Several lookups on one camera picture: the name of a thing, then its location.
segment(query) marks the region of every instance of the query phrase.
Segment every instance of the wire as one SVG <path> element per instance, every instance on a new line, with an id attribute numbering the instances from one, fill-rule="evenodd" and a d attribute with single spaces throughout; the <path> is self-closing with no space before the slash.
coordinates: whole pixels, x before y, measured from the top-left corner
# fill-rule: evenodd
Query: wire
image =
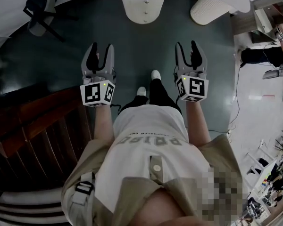
<path id="1" fill-rule="evenodd" d="M 237 84 L 236 84 L 236 99 L 237 99 L 237 105 L 238 105 L 238 113 L 237 113 L 236 117 L 230 122 L 230 124 L 232 124 L 232 123 L 237 119 L 237 117 L 238 117 L 238 115 L 239 115 L 239 112 L 240 112 L 240 105 L 239 105 L 238 95 L 237 95 L 240 69 L 241 69 L 241 67 L 240 67 L 239 70 L 238 70 L 238 78 L 237 78 Z"/>
<path id="2" fill-rule="evenodd" d="M 273 65 L 264 65 L 264 66 L 273 67 L 274 69 L 276 69 L 276 67 L 274 67 Z"/>
<path id="3" fill-rule="evenodd" d="M 214 131 L 214 132 L 218 132 L 218 133 L 227 133 L 227 131 L 224 132 L 224 131 L 218 131 L 218 130 L 208 130 L 208 131 Z"/>
<path id="4" fill-rule="evenodd" d="M 267 57 L 267 55 L 266 55 L 266 53 L 264 53 L 264 49 L 265 49 L 265 47 L 266 46 L 268 46 L 268 45 L 271 45 L 273 42 L 271 42 L 271 43 L 269 43 L 269 44 L 266 44 L 265 46 L 264 46 L 264 48 L 263 48 L 263 54 L 265 55 L 265 57 L 266 57 L 266 59 L 267 59 L 267 61 L 269 62 L 269 59 L 268 59 L 268 57 Z"/>
<path id="5" fill-rule="evenodd" d="M 118 107 L 118 110 L 117 110 L 117 114 L 119 115 L 121 113 L 121 109 L 122 109 L 122 106 L 121 105 L 115 105 L 115 104 L 111 104 L 110 107 Z"/>
<path id="6" fill-rule="evenodd" d="M 178 103 L 178 100 L 179 100 L 179 98 L 180 98 L 180 96 L 177 96 L 177 99 L 176 99 L 176 105 L 178 105 L 177 103 Z"/>

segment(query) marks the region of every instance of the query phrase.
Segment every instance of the human arm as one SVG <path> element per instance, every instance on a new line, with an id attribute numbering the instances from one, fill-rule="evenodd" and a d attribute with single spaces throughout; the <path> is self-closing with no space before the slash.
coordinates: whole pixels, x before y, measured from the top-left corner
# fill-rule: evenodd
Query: human arm
<path id="1" fill-rule="evenodd" d="M 186 102 L 189 143 L 200 147 L 211 141 L 200 102 Z"/>
<path id="2" fill-rule="evenodd" d="M 280 45 L 281 45 L 281 49 L 282 49 L 282 52 L 283 52 L 283 40 L 280 40 Z"/>
<path id="3" fill-rule="evenodd" d="M 114 142 L 114 131 L 109 105 L 96 108 L 94 139 L 105 141 L 108 145 Z"/>
<path id="4" fill-rule="evenodd" d="M 275 181 L 277 181 L 277 180 L 279 180 L 279 179 L 281 179 L 281 178 L 282 178 L 281 175 L 277 176 L 277 177 L 272 181 L 272 183 L 274 183 Z"/>

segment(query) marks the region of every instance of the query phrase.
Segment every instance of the gray floor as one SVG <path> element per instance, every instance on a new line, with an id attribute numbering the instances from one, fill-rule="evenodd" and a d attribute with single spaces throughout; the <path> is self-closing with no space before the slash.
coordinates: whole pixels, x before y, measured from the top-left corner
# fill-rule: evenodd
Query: gray floor
<path id="1" fill-rule="evenodd" d="M 209 129 L 226 131 L 235 71 L 230 16 L 226 14 L 206 26 L 197 25 L 189 16 L 196 1 L 165 0 L 158 19 L 147 25 L 131 22 L 121 0 L 74 0 L 59 6 L 58 11 L 79 17 L 79 21 L 54 19 L 51 26 L 65 43 L 48 32 L 34 37 L 23 27 L 0 49 L 1 60 L 8 64 L 2 93 L 37 82 L 46 82 L 51 91 L 80 85 L 81 60 L 96 41 L 102 55 L 109 43 L 115 47 L 114 104 L 130 102 L 139 86 L 148 89 L 153 69 L 160 71 L 166 90 L 175 100 L 175 44 L 179 41 L 188 56 L 191 40 L 196 40 L 208 58 L 208 98 L 202 102 L 205 117 Z M 179 105 L 185 112 L 184 103 L 179 101 Z"/>

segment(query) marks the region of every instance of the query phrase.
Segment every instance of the shoe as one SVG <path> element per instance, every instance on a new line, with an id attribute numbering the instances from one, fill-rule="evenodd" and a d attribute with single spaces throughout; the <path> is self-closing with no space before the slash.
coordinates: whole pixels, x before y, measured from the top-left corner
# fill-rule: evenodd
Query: shoe
<path id="1" fill-rule="evenodd" d="M 152 73 L 151 73 L 151 79 L 154 80 L 154 79 L 160 79 L 161 80 L 161 77 L 160 77 L 160 73 L 158 72 L 158 70 L 153 70 Z"/>
<path id="2" fill-rule="evenodd" d="M 144 87 L 139 87 L 136 93 L 137 96 L 146 96 L 147 95 L 147 91 L 146 88 Z"/>

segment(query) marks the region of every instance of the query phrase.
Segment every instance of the black chair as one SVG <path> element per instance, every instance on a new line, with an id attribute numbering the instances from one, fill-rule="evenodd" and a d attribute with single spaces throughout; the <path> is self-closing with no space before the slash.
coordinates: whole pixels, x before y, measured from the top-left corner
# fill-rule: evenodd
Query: black chair
<path id="1" fill-rule="evenodd" d="M 59 17 L 71 20 L 78 20 L 78 18 L 56 13 L 55 3 L 56 0 L 27 0 L 23 11 L 31 18 L 28 23 L 28 30 L 33 35 L 41 37 L 47 30 L 61 42 L 64 42 L 65 40 L 49 26 L 53 18 Z"/>

